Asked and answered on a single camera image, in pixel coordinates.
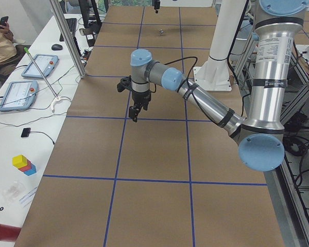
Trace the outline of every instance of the yellow cube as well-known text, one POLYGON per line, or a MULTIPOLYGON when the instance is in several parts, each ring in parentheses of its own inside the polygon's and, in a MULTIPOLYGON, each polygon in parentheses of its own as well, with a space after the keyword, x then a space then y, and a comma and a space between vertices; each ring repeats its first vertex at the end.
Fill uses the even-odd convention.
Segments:
POLYGON ((12 165, 17 169, 27 166, 27 158, 23 155, 18 155, 12 158, 12 165))

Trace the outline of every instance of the white table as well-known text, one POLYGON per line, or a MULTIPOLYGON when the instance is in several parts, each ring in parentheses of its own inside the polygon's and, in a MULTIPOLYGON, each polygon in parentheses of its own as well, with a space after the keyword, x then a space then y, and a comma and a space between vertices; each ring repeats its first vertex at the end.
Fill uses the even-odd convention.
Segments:
MULTIPOLYGON (((80 19, 81 15, 67 14, 65 17, 76 17, 77 19, 80 19)), ((29 49, 33 56, 35 54, 58 55, 59 63, 56 65, 52 74, 48 77, 50 83, 55 82, 74 65, 66 44, 64 42, 59 42, 59 36, 59 28, 56 24, 55 18, 52 17, 29 49), (51 46, 55 43, 61 44, 63 49, 60 51, 51 50, 51 46)), ((79 31, 76 31, 76 38, 81 53, 83 53, 84 49, 88 48, 86 38, 82 37, 79 31)), ((25 55, 19 65, 28 64, 29 62, 29 57, 25 55)), ((18 68, 11 74, 6 83, 0 89, 0 96, 4 95, 9 82, 24 80, 21 77, 24 68, 25 67, 18 68)), ((67 96, 73 99, 74 93, 78 87, 79 79, 77 70, 72 68, 70 72, 60 80, 62 87, 58 83, 55 83, 53 87, 56 92, 59 92, 60 89, 62 89, 60 96, 67 96)), ((38 80, 38 84, 39 89, 47 87, 43 80, 38 80)), ((50 105, 53 98, 54 96, 50 89, 46 88, 37 93, 36 100, 31 107, 41 109, 46 108, 50 105)), ((57 103, 55 105, 55 114, 65 113, 69 106, 69 101, 61 101, 57 103)), ((40 117, 51 116, 52 114, 50 108, 46 110, 27 110, 25 112, 0 112, 0 122, 20 125, 36 120, 40 117)), ((0 124, 0 208, 4 208, 0 211, 0 223, 14 226, 23 225, 30 203, 23 206, 19 202, 19 199, 38 186, 54 147, 52 141, 41 133, 30 133, 28 138, 21 138, 23 128, 30 127, 31 131, 44 132, 56 141, 64 119, 65 114, 38 120, 20 127, 8 127, 0 124), (12 158, 19 154, 26 156, 36 166, 36 174, 28 177, 13 167, 12 158), (15 182, 22 184, 24 190, 13 202, 8 202, 3 196, 3 191, 9 189, 15 184, 15 182)), ((0 242, 0 247, 13 245, 14 243, 0 242)))

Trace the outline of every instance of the colored cube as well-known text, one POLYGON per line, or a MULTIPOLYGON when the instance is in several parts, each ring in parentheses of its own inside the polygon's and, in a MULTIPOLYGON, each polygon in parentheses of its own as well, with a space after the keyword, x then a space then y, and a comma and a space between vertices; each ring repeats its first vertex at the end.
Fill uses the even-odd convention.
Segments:
POLYGON ((32 168, 32 163, 31 161, 27 160, 27 166, 21 167, 19 168, 20 171, 24 172, 24 171, 28 171, 32 168))
POLYGON ((24 174, 30 176, 32 174, 35 174, 36 172, 37 172, 36 166, 34 164, 31 164, 31 169, 24 171, 24 174))
POLYGON ((12 158, 12 165, 17 169, 27 166, 27 158, 23 155, 18 155, 12 158))

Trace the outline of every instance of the red cylinder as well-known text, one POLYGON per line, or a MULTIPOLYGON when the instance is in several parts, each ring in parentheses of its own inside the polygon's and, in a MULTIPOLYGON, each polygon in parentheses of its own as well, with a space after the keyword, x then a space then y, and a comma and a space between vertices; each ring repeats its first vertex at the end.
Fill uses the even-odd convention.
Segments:
POLYGON ((20 231, 20 227, 0 224, 0 241, 15 242, 20 231))

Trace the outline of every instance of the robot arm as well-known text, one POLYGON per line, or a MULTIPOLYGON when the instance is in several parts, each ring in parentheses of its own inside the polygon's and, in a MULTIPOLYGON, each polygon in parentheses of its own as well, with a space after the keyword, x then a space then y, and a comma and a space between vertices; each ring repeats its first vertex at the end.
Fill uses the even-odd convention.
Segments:
POLYGON ((259 1, 255 32, 260 40, 248 118, 239 116, 199 85, 187 80, 179 70, 153 60, 151 53, 143 49, 132 53, 132 75, 118 85, 119 92, 132 91, 134 105, 129 109, 129 117, 136 122, 140 110, 147 110, 152 82, 176 91, 213 123, 224 128, 238 144, 238 153, 245 165, 258 171, 275 169, 284 159, 281 142, 284 127, 280 123, 280 113, 293 39, 302 29, 305 2, 259 1))

